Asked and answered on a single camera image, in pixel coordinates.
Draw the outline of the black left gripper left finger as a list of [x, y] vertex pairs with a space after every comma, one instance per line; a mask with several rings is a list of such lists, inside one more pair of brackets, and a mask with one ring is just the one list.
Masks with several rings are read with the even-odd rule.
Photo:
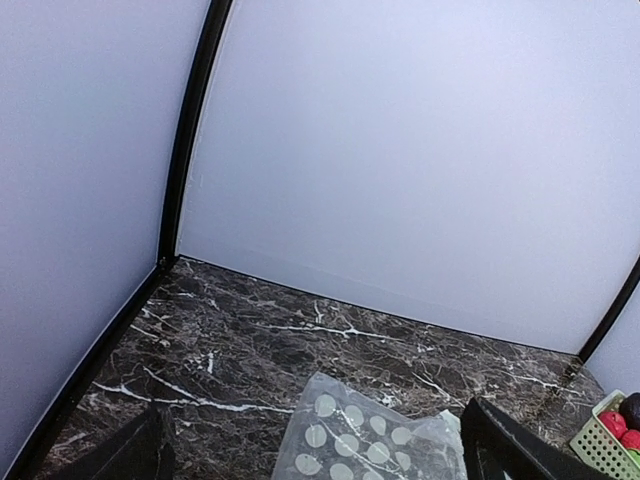
[[114, 435], [48, 479], [173, 479], [175, 422], [165, 408], [148, 407]]

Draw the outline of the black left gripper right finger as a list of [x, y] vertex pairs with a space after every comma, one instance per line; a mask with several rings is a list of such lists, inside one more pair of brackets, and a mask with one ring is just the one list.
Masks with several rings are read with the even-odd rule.
[[600, 471], [545, 443], [487, 400], [474, 397], [461, 416], [467, 477], [480, 479], [603, 479]]

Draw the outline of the red fake apple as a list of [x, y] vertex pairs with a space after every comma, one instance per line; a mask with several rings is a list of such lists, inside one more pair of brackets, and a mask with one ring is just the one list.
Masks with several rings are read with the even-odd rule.
[[624, 417], [617, 411], [604, 411], [598, 415], [604, 427], [617, 439], [621, 439], [627, 432]]

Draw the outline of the red fake round fruit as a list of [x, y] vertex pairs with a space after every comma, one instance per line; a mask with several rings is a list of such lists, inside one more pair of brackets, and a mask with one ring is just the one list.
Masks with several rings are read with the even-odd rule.
[[640, 451], [640, 432], [629, 429], [620, 437], [619, 442], [627, 450]]

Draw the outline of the purple fake eggplant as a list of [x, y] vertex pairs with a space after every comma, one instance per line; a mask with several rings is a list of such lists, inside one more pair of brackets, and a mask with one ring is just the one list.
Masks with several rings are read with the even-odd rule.
[[640, 393], [634, 392], [619, 405], [618, 412], [623, 416], [629, 430], [640, 430]]

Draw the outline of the clear zip top bag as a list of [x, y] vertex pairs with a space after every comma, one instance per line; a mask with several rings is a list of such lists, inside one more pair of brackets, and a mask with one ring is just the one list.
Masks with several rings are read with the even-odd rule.
[[465, 479], [460, 421], [411, 420], [317, 372], [287, 425], [274, 479]]

